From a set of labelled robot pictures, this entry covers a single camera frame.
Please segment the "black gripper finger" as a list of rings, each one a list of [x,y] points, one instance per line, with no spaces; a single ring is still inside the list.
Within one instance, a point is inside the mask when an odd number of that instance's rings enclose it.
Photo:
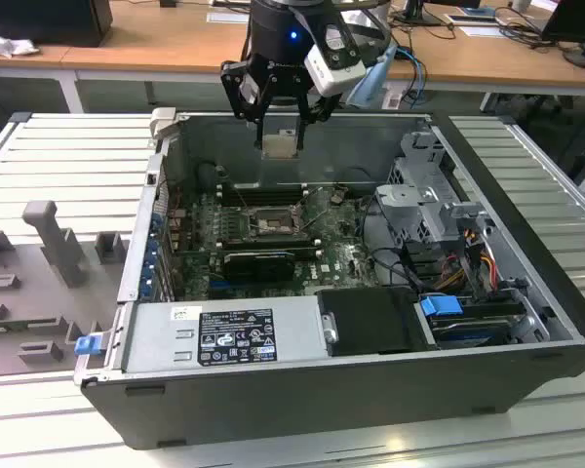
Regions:
[[[317,122],[326,122],[339,107],[341,94],[331,97],[320,97],[315,103],[308,101],[308,92],[314,87],[311,78],[304,77],[296,86],[296,102],[298,118],[296,126],[296,149],[303,149],[307,128]]]
[[[220,80],[235,117],[255,124],[256,149],[262,148],[264,118],[272,101],[271,78],[263,59],[221,64]]]

